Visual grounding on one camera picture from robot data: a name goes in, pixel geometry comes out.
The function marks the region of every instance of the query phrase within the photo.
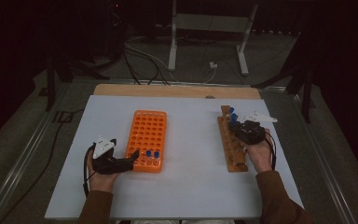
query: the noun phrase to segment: wooden test tube holder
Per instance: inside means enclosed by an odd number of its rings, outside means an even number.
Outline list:
[[[226,163],[229,172],[246,172],[248,166],[246,165],[245,155],[242,150],[243,145],[237,139],[235,133],[228,128],[230,123],[229,105],[222,105],[222,116],[217,117],[219,124],[220,135],[222,137],[223,149],[225,150]]]

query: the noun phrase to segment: dark background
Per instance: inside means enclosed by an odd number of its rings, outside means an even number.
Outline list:
[[[95,47],[86,23],[103,20],[103,1],[92,1],[101,17],[79,18],[88,1],[0,1],[0,128],[34,90],[32,78],[46,69],[50,43],[81,59]],[[178,1],[178,11],[243,16],[249,1]],[[128,0],[116,11],[139,34],[150,37],[171,22],[171,1]],[[320,86],[358,160],[358,1],[261,1],[254,32],[299,35],[283,71],[299,63],[316,64]]]

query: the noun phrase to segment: gray floor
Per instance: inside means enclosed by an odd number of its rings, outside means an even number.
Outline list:
[[[134,38],[127,43],[132,48],[168,63],[168,37],[159,37],[153,41]],[[290,35],[251,34],[245,51],[250,67],[248,77],[240,74],[235,54],[237,43],[237,39],[228,39],[212,45],[180,46],[176,71],[169,74],[161,63],[163,76],[177,85],[248,86],[277,75],[296,39]],[[152,77],[155,74],[151,63],[131,56],[129,61],[143,76]],[[202,84],[213,75],[213,71],[208,68],[209,62],[217,62],[218,67],[213,79]],[[80,74],[71,84],[58,82],[58,102],[50,113],[44,111],[47,99],[37,96],[40,89],[46,87],[45,72],[34,79],[35,91],[0,131],[0,187],[23,150],[35,145],[35,152],[31,155],[32,159],[18,186],[8,195],[4,213],[29,188],[46,164],[60,126],[59,123],[51,122],[55,111],[84,108],[98,83],[132,83],[131,74],[123,62],[117,63],[103,74],[111,79],[101,82]],[[275,128],[305,208],[313,216],[315,223],[358,223],[358,163],[318,88],[314,86],[312,89],[312,123],[306,124],[297,113],[297,97],[282,92],[289,80],[287,78],[275,83],[275,88],[261,91],[261,96],[270,113],[280,121]],[[44,214],[80,119],[81,113],[78,113],[72,122],[62,125],[51,164],[4,223],[75,223],[71,220],[46,220]],[[41,129],[38,125],[44,124],[46,120],[46,127]],[[44,131],[40,136],[34,136],[35,130]],[[257,220],[247,220],[247,223],[257,223]]]

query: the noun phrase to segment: metal stand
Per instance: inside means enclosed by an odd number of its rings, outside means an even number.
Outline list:
[[[237,32],[243,33],[243,40],[240,45],[236,47],[238,60],[241,67],[241,73],[246,76],[249,74],[248,66],[244,56],[244,49],[248,41],[249,34],[252,29],[255,13],[258,4],[252,6],[251,14],[248,18],[243,17],[226,17],[226,16],[212,16],[212,15],[194,15],[182,14],[176,12],[176,0],[172,2],[172,38],[170,59],[168,61],[168,69],[175,70],[176,63],[176,30],[177,29],[191,29],[191,30],[206,30],[206,31],[222,31],[222,32]]]
[[[309,66],[308,63],[300,63],[292,69],[280,72],[279,75],[272,77],[262,83],[251,85],[252,88],[264,89],[267,86],[289,76],[293,76],[286,87],[288,94],[297,94],[304,85],[301,112],[307,123],[310,123],[310,91],[312,85],[312,76],[315,64]]]

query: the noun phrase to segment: metal rail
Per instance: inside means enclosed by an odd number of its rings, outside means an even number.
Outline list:
[[[318,163],[319,169],[321,170],[322,176],[324,177],[324,182],[326,183],[326,186],[330,191],[334,204],[336,205],[336,209],[339,213],[339,216],[341,217],[342,223],[357,223],[351,209],[347,204],[347,201],[345,200],[344,193],[342,192],[340,185],[334,177],[333,171],[330,168],[328,160],[324,155],[323,148],[319,145],[318,141],[316,140],[315,134],[308,127],[308,124],[302,117],[302,113],[299,110],[299,106],[301,103],[300,99],[298,98],[298,95],[289,95],[289,97],[290,96],[290,99],[297,114],[297,118],[301,122],[304,131],[306,132],[306,135],[312,143],[312,148],[314,149],[315,157],[317,159],[316,161]]]
[[[68,84],[62,83],[59,91],[57,92],[56,103],[52,106],[49,112],[46,112],[43,115],[43,118],[39,121],[36,129],[34,130],[34,134],[31,136],[26,147],[7,174],[7,177],[0,188],[0,217],[2,216],[7,206],[7,202],[13,194],[13,191],[19,184],[25,169],[36,152],[39,143],[42,140],[49,124],[51,123],[57,107],[63,99],[63,96],[67,93],[67,90]]]

